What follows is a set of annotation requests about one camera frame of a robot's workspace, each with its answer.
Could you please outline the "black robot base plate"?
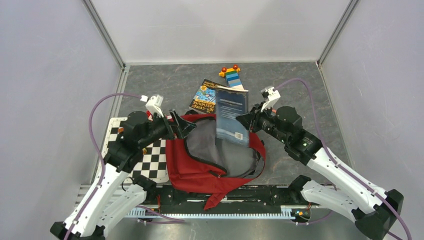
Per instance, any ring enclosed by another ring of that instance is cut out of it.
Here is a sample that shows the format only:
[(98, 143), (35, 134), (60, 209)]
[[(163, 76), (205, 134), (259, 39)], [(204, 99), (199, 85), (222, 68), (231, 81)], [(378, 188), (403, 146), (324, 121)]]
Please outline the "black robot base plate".
[(205, 210), (210, 196), (163, 185), (148, 192), (142, 205), (158, 208), (162, 214), (277, 214), (282, 206), (305, 209), (309, 205), (285, 185), (244, 185), (227, 193), (217, 206)]

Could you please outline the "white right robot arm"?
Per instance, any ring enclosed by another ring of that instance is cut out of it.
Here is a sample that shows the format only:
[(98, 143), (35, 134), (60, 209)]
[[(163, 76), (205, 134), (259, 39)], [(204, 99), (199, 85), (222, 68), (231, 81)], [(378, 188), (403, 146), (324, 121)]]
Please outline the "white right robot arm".
[(280, 141), (293, 160), (336, 185), (332, 190), (300, 175), (288, 191), (293, 203), (308, 201), (326, 207), (351, 220), (371, 240), (391, 235), (396, 222), (406, 226), (401, 217), (404, 196), (396, 189), (375, 185), (341, 161), (323, 140), (303, 128), (302, 118), (294, 107), (282, 106), (272, 113), (257, 104), (237, 115), (218, 110), (216, 126), (216, 133), (225, 136), (245, 137), (250, 132), (263, 131)]

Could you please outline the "dark blue Nineteen Eighty-Four book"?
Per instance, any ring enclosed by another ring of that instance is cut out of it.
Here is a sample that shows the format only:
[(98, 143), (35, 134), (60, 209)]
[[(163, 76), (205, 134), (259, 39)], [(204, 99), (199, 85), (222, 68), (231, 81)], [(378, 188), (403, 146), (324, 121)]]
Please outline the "dark blue Nineteen Eighty-Four book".
[(249, 145), (249, 133), (237, 117), (248, 113), (249, 91), (218, 86), (215, 88), (216, 137), (244, 147)]

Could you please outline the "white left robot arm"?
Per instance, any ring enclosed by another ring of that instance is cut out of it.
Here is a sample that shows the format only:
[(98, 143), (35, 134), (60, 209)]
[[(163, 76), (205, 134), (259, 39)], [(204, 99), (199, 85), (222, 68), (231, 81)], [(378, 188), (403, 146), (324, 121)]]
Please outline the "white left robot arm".
[(143, 159), (143, 149), (159, 139), (184, 139), (196, 124), (180, 117), (174, 110), (171, 119), (143, 111), (130, 113), (116, 140), (100, 155), (101, 171), (82, 201), (64, 221), (53, 223), (50, 232), (59, 240), (104, 240), (111, 230), (138, 204), (151, 204), (157, 198), (156, 183), (145, 177), (135, 178), (128, 192), (113, 203), (118, 186)]

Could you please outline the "red student backpack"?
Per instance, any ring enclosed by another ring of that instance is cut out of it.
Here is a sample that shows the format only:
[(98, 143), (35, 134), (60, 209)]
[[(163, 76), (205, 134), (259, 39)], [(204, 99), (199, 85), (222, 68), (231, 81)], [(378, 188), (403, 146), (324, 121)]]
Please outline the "red student backpack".
[(266, 148), (255, 133), (247, 146), (216, 138), (216, 116), (188, 111), (196, 124), (185, 139), (167, 140), (166, 165), (172, 186), (190, 194), (207, 194), (203, 210), (215, 208), (231, 191), (258, 178), (265, 168)]

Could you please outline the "blue treehouse comic book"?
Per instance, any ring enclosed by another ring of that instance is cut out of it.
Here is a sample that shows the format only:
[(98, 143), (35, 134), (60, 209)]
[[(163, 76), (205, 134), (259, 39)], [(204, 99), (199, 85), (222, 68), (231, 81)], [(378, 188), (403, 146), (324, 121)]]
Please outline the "blue treehouse comic book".
[(194, 95), (189, 109), (200, 114), (214, 114), (216, 112), (216, 91), (215, 88), (223, 86), (220, 83), (204, 79), (199, 89)]

